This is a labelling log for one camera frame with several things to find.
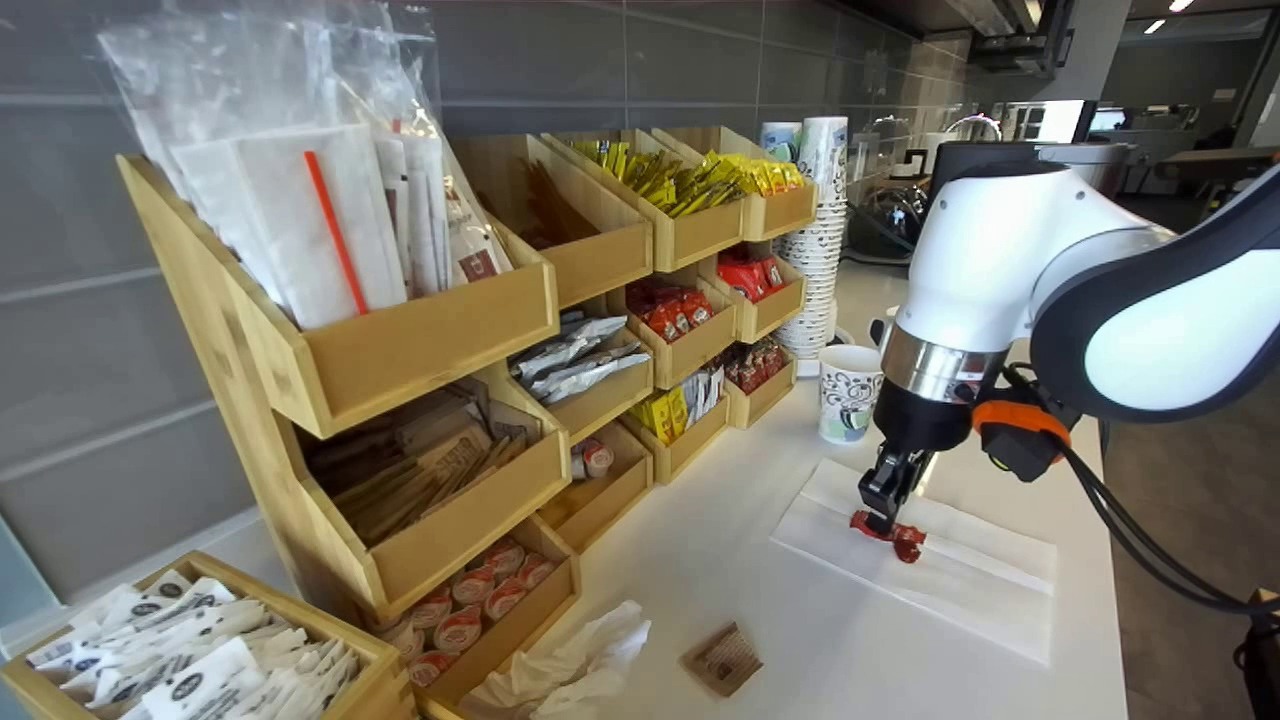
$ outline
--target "cardboard piece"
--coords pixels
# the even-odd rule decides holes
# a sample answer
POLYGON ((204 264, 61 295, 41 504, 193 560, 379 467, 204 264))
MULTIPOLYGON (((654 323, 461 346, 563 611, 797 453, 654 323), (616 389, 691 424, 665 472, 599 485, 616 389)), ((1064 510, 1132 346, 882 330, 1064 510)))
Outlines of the cardboard piece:
POLYGON ((763 664, 737 625, 721 626, 685 654, 685 669, 716 696, 742 692, 763 664))

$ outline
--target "cable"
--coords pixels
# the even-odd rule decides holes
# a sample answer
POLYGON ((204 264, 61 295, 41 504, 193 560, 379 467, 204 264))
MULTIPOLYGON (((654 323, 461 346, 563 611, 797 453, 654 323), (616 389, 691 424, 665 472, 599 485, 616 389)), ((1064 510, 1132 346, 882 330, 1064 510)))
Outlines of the cable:
MULTIPOLYGON (((1007 365, 1004 381, 1031 393, 1035 402, 1046 402, 1046 393, 1020 376, 1028 365, 1007 365)), ((1254 614, 1266 625, 1280 625, 1280 598, 1242 598, 1215 585, 1208 585, 1204 574, 1195 574, 1191 566, 1184 566, 1168 547, 1160 547, 1145 524, 1115 498, 1115 493, 1077 455, 1077 446, 1060 435, 1048 435, 1064 458, 1072 465, 1072 477, 1081 480, 1088 504, 1095 506, 1095 517, 1107 524, 1107 533, 1115 537, 1115 544, 1148 570, 1156 574, 1164 588, 1173 588, 1176 595, 1213 607, 1213 611, 1232 611, 1232 614, 1254 614)))

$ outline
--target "plastic bag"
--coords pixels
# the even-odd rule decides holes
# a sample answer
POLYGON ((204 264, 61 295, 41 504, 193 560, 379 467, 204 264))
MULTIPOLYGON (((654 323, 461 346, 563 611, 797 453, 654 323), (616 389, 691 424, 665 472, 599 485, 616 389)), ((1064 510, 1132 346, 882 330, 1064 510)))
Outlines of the plastic bag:
POLYGON ((475 253, 507 270, 432 115, 432 24, 396 30, 372 9, 346 9, 361 24, 288 9, 100 30, 137 136, 177 190, 300 326, 456 289, 475 253))
POLYGON ((616 696, 648 643, 654 621, 626 598, 574 633, 559 647, 517 652, 507 671, 491 671, 467 698, 467 720, 592 720, 616 696))

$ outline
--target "gray wall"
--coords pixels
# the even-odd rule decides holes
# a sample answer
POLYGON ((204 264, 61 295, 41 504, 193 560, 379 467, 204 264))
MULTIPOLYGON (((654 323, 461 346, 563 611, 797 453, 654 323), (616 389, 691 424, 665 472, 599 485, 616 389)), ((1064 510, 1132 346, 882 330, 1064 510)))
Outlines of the gray wall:
MULTIPOLYGON (((61 595, 252 504, 112 169, 137 139, 93 30, 147 2, 0 0, 0 510, 61 595)), ((823 0, 450 0, 437 18, 452 131, 865 124, 913 56, 823 0)))
POLYGON ((252 504, 112 169, 100 9, 0 0, 0 510, 61 595, 252 504))
POLYGON ((452 131, 891 112, 913 35, 823 0, 444 0, 452 131))

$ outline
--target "wooden shelf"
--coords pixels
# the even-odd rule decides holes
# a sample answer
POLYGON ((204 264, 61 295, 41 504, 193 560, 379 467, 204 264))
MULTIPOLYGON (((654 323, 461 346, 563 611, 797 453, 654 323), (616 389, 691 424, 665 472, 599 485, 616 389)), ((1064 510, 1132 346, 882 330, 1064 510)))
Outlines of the wooden shelf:
POLYGON ((464 654, 456 654, 450 671, 440 671, 440 679, 420 692, 420 698, 461 709, 461 698, 487 671, 504 669, 507 654, 527 647, 570 607, 578 592, 578 557, 563 547, 563 540, 541 521, 523 521, 514 537, 523 547, 557 560, 557 570, 541 580, 504 621, 497 621, 464 654))
POLYGON ((621 136, 587 136, 584 131, 584 136, 541 136, 541 139, 553 142, 559 157, 570 157, 578 169, 584 169, 595 183, 605 183, 608 190, 616 190, 621 199, 627 199, 638 213, 648 217, 658 270, 690 268, 690 264, 708 259, 742 241, 742 213, 743 213, 742 199, 716 203, 716 209, 703 209, 691 217, 667 217, 665 209, 648 203, 642 190, 613 179, 605 169, 595 169, 592 161, 584 161, 574 149, 574 139, 626 139, 638 152, 665 152, 665 142, 654 139, 648 131, 621 131, 621 136))
POLYGON ((559 420, 570 443, 595 435, 605 424, 626 415, 654 393, 654 359, 627 371, 608 376, 605 384, 553 402, 548 411, 559 420))
POLYGON ((797 365, 769 376, 754 394, 742 393, 732 381, 726 381, 726 402, 732 428, 754 428, 760 415, 769 415, 789 393, 797 389, 797 365))
POLYGON ((708 415, 701 415, 701 420, 698 420, 685 435, 677 435, 673 443, 661 443, 661 441, 648 435, 648 428, 638 424, 638 420, 626 420, 626 424, 627 424, 627 431, 654 453, 654 480, 658 480, 658 485, 667 485, 667 480, 677 480, 677 477, 721 435, 726 415, 727 415, 727 407, 726 407, 726 399, 721 399, 708 415))
POLYGON ((121 161, 121 172, 157 257, 183 264, 187 282, 228 292, 226 314, 201 323, 237 323, 237 346, 257 365, 267 402, 311 435, 358 428, 559 326, 553 264, 497 224, 517 270, 300 330, 161 169, 121 161))
POLYGON ((654 485, 654 455, 634 431, 608 424, 599 441, 613 446, 616 472, 608 480, 570 485, 548 506, 541 506, 541 521, 548 521, 578 553, 621 521, 654 485))
POLYGON ((452 142, 483 209, 532 235, 541 224, 532 169, 543 169, 557 197, 595 230, 543 249, 557 268, 559 307, 584 302, 654 270, 654 224, 616 190, 595 183, 541 136, 456 139, 452 142))
MULTIPOLYGON (((760 142, 737 136, 732 128, 654 128, 654 136, 673 152, 685 152, 690 161, 703 161, 708 152, 769 157, 760 142)), ((797 183, 772 197, 743 197, 742 235, 760 245, 797 230, 813 221, 813 183, 797 183)))
POLYGON ((713 299, 716 314, 677 336, 673 345, 634 314, 634 330, 654 352, 658 389, 679 389, 698 367, 713 365, 737 338, 737 326, 742 326, 742 299, 727 295, 708 268, 685 268, 685 270, 673 270, 667 281, 698 282, 713 299))
POLYGON ((742 345, 760 345, 763 336, 772 336, 775 326, 784 326, 801 302, 804 302, 804 281, 793 264, 784 264, 775 257, 775 264, 784 268, 789 282, 769 292, 760 302, 743 299, 732 282, 721 282, 721 292, 727 292, 737 299, 737 338, 742 345))

